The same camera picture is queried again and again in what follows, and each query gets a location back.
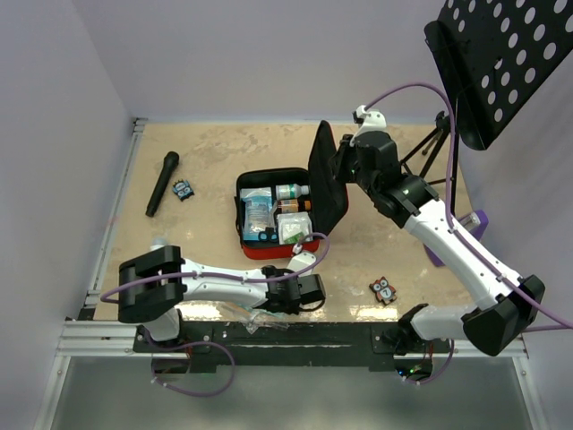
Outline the bandage plasters bag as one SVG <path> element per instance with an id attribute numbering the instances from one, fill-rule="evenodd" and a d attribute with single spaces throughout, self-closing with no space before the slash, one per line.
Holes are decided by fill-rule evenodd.
<path id="1" fill-rule="evenodd" d="M 285 331 L 288 329 L 289 323 L 283 314 L 273 314 L 263 309 L 250 309 L 246 311 L 243 326 L 248 332 L 255 333 L 261 328 Z"/>

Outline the bag with beige gloves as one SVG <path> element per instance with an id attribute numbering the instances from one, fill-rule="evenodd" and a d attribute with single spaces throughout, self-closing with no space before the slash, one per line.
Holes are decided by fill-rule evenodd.
<path id="1" fill-rule="evenodd" d="M 267 315 L 259 309 L 223 304 L 222 308 L 240 322 L 249 334 L 254 334 L 267 324 Z"/>

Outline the green wind oil box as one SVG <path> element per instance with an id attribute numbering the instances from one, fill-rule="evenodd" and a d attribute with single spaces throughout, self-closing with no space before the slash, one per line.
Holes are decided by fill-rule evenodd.
<path id="1" fill-rule="evenodd" d="M 283 235 L 281 244 L 290 245 L 297 244 L 306 237 L 306 234 L 302 231 L 296 232 L 292 235 Z"/>

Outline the black handled scissors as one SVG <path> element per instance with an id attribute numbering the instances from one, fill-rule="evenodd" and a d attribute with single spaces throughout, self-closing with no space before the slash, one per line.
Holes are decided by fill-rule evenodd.
<path id="1" fill-rule="evenodd" d="M 258 241 L 263 243 L 277 244 L 278 227 L 277 227 L 277 209 L 278 204 L 275 202 L 269 211 L 267 226 L 258 234 Z"/>

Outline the white gauze pad packet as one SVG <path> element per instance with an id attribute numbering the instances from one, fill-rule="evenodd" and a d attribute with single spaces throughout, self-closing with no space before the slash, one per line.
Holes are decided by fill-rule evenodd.
<path id="1" fill-rule="evenodd" d="M 299 231 L 304 232 L 307 236 L 312 233 L 312 221 L 306 211 L 278 215 L 278 240 L 280 244 L 283 235 L 292 235 Z"/>

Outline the red medicine kit case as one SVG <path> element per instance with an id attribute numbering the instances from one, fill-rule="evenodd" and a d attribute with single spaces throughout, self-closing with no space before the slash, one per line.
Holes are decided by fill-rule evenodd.
<path id="1" fill-rule="evenodd" d="M 275 188 L 297 184 L 310 187 L 310 220 L 312 229 L 329 235 L 348 210 L 346 186 L 334 179 L 329 160 L 337 149 L 329 122 L 322 120 L 317 128 L 306 168 L 270 168 L 244 172 L 235 182 L 235 227 L 244 254 L 253 260 L 287 258 L 291 251 L 278 241 L 248 240 L 243 233 L 245 204 L 240 198 L 244 188 Z"/>

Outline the amber bottle orange cap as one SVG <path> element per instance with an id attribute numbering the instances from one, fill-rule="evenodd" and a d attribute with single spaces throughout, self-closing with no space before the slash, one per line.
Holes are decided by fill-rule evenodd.
<path id="1" fill-rule="evenodd" d="M 312 208 L 312 204 L 308 200 L 296 200 L 296 199 L 289 199 L 289 200 L 280 200 L 278 202 L 278 211 L 280 213 L 297 213 L 302 211 L 310 211 Z"/>

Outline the white medicine bottle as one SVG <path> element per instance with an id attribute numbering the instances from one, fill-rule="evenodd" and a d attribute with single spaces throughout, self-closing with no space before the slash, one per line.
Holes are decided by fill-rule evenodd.
<path id="1" fill-rule="evenodd" d="M 310 194 L 310 187 L 308 185 L 276 185 L 275 193 L 278 200 L 293 200 L 301 196 Z"/>

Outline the blue mask package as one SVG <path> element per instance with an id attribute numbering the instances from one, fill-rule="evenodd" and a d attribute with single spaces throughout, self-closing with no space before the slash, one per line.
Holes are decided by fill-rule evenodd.
<path id="1" fill-rule="evenodd" d="M 243 240 L 258 241 L 260 233 L 275 227 L 271 189 L 243 188 L 240 191 L 240 198 L 244 203 Z"/>

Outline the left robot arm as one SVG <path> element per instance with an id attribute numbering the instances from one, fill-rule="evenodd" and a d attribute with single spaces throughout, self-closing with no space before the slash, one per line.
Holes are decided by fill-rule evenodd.
<path id="1" fill-rule="evenodd" d="M 143 325 L 165 351 L 183 346 L 183 302 L 222 302 L 273 314 L 300 314 L 326 300 L 321 276 L 312 272 L 316 257 L 293 256 L 286 268 L 266 265 L 239 271 L 199 264 L 175 245 L 157 245 L 122 262 L 118 271 L 118 321 Z"/>

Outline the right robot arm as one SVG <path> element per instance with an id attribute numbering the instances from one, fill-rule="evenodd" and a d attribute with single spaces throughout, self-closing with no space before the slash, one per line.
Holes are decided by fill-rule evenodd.
<path id="1" fill-rule="evenodd" d="M 401 346 L 420 351 L 430 340 L 467 340 L 496 357 L 537 315 L 545 286 L 535 275 L 522 277 L 469 233 L 422 177 L 403 171 L 398 148 L 377 109 L 359 106 L 357 132 L 344 137 L 332 157 L 334 178 L 358 185 L 376 210 L 420 240 L 458 278 L 472 305 L 421 304 L 399 321 Z"/>

